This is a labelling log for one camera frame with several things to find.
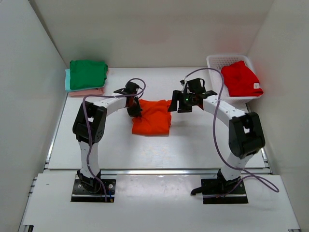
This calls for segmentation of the orange t shirt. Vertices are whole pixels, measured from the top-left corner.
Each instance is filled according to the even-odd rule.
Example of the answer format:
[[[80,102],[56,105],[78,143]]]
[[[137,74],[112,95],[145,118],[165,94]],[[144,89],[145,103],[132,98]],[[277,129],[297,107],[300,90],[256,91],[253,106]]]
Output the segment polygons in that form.
[[[132,119],[132,133],[142,136],[167,136],[171,126],[168,112],[171,100],[146,101],[141,99],[141,117]]]

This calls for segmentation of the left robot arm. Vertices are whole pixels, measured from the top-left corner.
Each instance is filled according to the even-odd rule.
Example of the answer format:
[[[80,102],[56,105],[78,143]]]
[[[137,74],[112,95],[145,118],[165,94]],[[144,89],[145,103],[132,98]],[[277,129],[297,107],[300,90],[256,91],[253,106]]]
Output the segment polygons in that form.
[[[142,79],[137,80],[143,83],[143,87],[132,78],[111,95],[90,94],[82,100],[72,131],[81,151],[82,167],[77,175],[82,186],[91,194],[102,193],[107,197],[108,193],[101,180],[98,164],[98,144],[103,138],[107,117],[121,109],[126,109],[130,117],[141,116],[139,99],[146,89],[146,83]]]

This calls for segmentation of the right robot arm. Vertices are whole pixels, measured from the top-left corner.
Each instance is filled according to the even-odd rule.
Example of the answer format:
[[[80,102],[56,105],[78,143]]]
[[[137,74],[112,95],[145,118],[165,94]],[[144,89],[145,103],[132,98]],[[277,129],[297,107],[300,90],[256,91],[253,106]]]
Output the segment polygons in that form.
[[[182,90],[172,93],[169,112],[189,113],[194,106],[213,115],[228,127],[230,155],[217,173],[217,181],[210,186],[221,193],[228,193],[240,180],[248,161],[265,146],[265,138],[257,113],[246,113],[221,100],[214,91],[205,89],[200,78],[181,81]]]

